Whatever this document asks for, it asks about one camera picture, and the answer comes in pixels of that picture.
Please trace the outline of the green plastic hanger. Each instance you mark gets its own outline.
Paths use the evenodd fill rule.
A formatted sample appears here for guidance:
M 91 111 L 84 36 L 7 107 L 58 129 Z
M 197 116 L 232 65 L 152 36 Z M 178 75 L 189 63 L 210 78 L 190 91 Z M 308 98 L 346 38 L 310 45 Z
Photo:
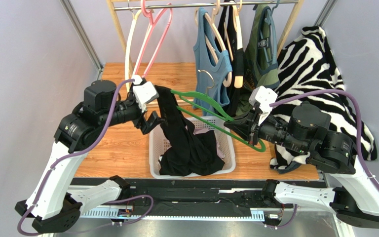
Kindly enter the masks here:
M 214 99 L 212 99 L 211 97 L 209 97 L 207 94 L 203 94 L 203 93 L 200 93 L 200 92 L 197 92 L 197 91 L 188 91 L 188 92 L 181 92 L 181 91 L 176 91 L 176 90 L 173 90 L 171 89 L 170 90 L 171 94 L 174 94 L 174 95 L 178 95 L 178 97 L 180 99 L 182 99 L 184 102 L 187 102 L 189 103 L 190 105 L 192 105 L 193 107 L 196 107 L 198 109 L 201 109 L 202 111 L 204 112 L 207 112 L 209 114 L 212 114 L 214 117 L 216 118 L 219 118 L 221 119 L 222 121 L 234 121 L 234 119 L 229 116 L 223 109 L 222 107 L 220 106 L 220 104 L 215 101 Z M 207 104 L 209 104 L 210 106 L 212 106 L 219 114 L 215 113 L 214 111 L 211 111 L 205 107 L 202 107 L 188 99 L 185 99 L 185 97 L 192 97 L 192 98 L 195 98 L 195 99 L 199 99 L 199 100 L 202 100 L 204 102 L 206 102 Z M 193 118 L 201 121 L 201 122 L 204 122 L 205 124 L 215 128 L 216 130 L 219 130 L 220 132 L 236 139 L 237 141 L 241 142 L 242 144 L 250 147 L 251 149 L 257 151 L 257 152 L 260 152 L 260 153 L 264 153 L 266 151 L 266 147 L 265 147 L 265 144 L 262 140 L 259 141 L 259 144 L 261 145 L 260 148 L 257 148 L 255 147 L 254 145 L 248 143 L 247 141 L 243 140 L 242 138 L 236 136 L 236 135 L 233 135 L 231 132 L 229 131 L 226 131 L 224 128 L 221 128 L 217 125 L 214 125 L 212 124 L 211 122 L 205 120 L 204 118 L 200 117 L 200 116 L 197 116 L 196 114 L 180 107 L 179 105 L 177 105 L 177 109 L 181 112 L 184 112 L 185 114 L 188 114 L 190 116 L 192 116 Z

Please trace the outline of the light wooden hanger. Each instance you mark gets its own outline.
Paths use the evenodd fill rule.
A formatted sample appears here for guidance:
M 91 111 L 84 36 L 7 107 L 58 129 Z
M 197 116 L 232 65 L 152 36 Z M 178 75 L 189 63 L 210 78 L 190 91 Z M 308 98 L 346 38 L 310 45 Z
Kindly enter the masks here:
M 233 86 L 235 88 L 241 88 L 243 86 L 243 77 L 244 77 L 244 51 L 243 51 L 243 42 L 242 42 L 242 32 L 241 32 L 241 24 L 239 18 L 239 12 L 242 6 L 240 3 L 240 7 L 237 7 L 236 2 L 231 0 L 229 3 L 233 3 L 232 6 L 228 6 L 229 10 L 232 10 L 232 13 L 229 13 L 228 21 L 231 21 L 233 24 L 233 30 L 231 33 L 235 33 L 235 37 L 232 38 L 235 42 L 232 42 L 232 39 L 229 38 L 228 27 L 230 23 L 224 23 L 224 33 L 225 33 L 225 41 L 228 46 L 228 51 L 230 55 L 230 59 L 232 62 L 232 75 L 234 76 Z

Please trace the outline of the black tank top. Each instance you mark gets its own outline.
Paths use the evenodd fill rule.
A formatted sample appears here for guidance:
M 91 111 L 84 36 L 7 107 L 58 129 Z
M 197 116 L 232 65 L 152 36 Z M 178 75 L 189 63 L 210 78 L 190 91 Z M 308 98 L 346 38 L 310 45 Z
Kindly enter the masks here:
M 218 156 L 215 132 L 195 134 L 194 124 L 177 109 L 175 95 L 170 89 L 158 85 L 155 88 L 159 93 L 160 115 L 165 119 L 160 127 L 171 145 L 159 161 L 160 174 L 207 176 L 222 170 L 225 162 Z

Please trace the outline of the cream plastic hanger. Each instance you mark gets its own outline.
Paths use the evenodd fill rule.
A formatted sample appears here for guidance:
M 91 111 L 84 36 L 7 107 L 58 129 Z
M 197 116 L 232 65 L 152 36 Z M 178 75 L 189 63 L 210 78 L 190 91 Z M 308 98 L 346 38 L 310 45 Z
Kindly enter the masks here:
M 136 27 L 136 24 L 137 24 L 137 20 L 139 19 L 140 15 L 142 13 L 142 10 L 139 9 L 136 13 L 133 13 L 133 19 L 132 19 L 132 22 L 131 22 L 131 27 L 130 27 L 130 31 L 129 31 L 129 34 L 128 34 L 128 38 L 127 38 L 127 41 L 126 41 L 126 50 L 125 50 L 125 71 L 124 71 L 124 79 L 127 80 L 127 79 L 131 79 L 132 78 L 132 73 L 133 73 L 133 64 L 132 64 L 132 59 L 131 59 L 131 44 L 132 44 L 132 39 L 133 39 L 133 35 L 134 35 L 134 32 L 135 32 L 135 27 Z

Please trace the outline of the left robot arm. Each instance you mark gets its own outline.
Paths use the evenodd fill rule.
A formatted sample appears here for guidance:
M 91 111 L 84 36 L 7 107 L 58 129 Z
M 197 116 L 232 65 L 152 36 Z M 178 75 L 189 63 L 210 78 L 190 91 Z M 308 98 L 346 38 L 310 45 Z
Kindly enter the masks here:
M 83 101 L 62 118 L 54 135 L 49 161 L 40 181 L 26 199 L 16 203 L 21 216 L 17 230 L 24 236 L 63 233 L 87 211 L 103 204 L 128 203 L 130 184 L 112 176 L 87 190 L 69 192 L 68 188 L 80 164 L 102 140 L 110 126 L 132 122 L 143 134 L 162 123 L 157 113 L 145 118 L 148 103 L 159 97 L 155 85 L 140 77 L 128 80 L 125 100 L 122 84 L 97 80 L 84 90 Z M 34 232 L 22 229 L 22 221 L 32 218 Z

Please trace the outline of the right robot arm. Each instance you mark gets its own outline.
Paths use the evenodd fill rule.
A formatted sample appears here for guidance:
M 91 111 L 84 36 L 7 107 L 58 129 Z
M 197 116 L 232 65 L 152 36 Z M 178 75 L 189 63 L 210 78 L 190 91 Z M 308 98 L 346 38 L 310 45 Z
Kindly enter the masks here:
M 263 199 L 310 206 L 328 211 L 351 226 L 379 229 L 379 189 L 360 163 L 353 140 L 344 133 L 330 130 L 330 121 L 329 114 L 303 102 L 293 109 L 288 122 L 253 109 L 224 125 L 251 145 L 264 139 L 307 155 L 306 163 L 340 183 L 335 188 L 312 188 L 267 180 L 262 190 Z

